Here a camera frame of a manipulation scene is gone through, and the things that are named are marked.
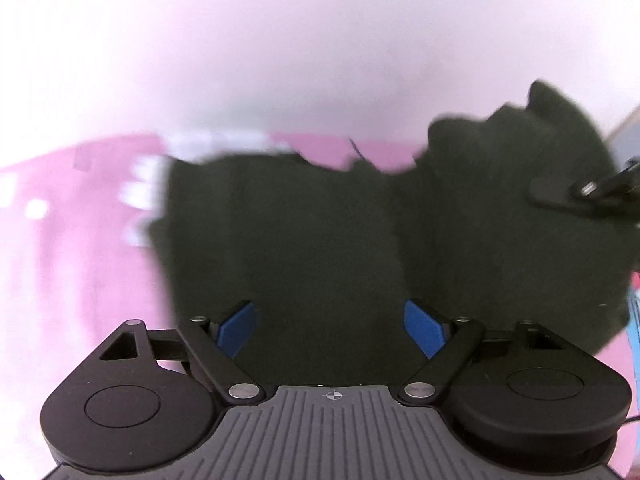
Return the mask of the dark green knit sweater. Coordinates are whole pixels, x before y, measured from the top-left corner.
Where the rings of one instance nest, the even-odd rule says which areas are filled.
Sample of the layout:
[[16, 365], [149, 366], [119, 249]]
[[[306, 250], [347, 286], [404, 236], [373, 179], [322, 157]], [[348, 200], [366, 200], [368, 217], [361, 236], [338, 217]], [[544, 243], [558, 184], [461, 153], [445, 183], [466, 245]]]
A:
[[621, 333], [634, 222], [527, 198], [537, 178], [614, 170], [590, 120], [537, 81], [526, 107], [433, 122], [414, 165], [391, 174], [361, 159], [346, 171], [298, 155], [173, 160], [150, 235], [176, 315], [221, 322], [256, 304], [238, 363], [258, 382], [399, 384], [424, 363], [410, 299], [495, 330], [532, 320], [590, 354]]

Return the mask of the pink floral bed sheet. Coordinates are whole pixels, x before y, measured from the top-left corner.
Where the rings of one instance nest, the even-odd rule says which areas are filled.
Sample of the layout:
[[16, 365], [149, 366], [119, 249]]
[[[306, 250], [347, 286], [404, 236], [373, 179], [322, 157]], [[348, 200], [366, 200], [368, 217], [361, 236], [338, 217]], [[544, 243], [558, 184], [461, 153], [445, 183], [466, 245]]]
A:
[[397, 307], [387, 181], [410, 145], [332, 136], [115, 136], [1, 173], [1, 471], [53, 466], [40, 406], [126, 318], [219, 314], [262, 278], [281, 300]]

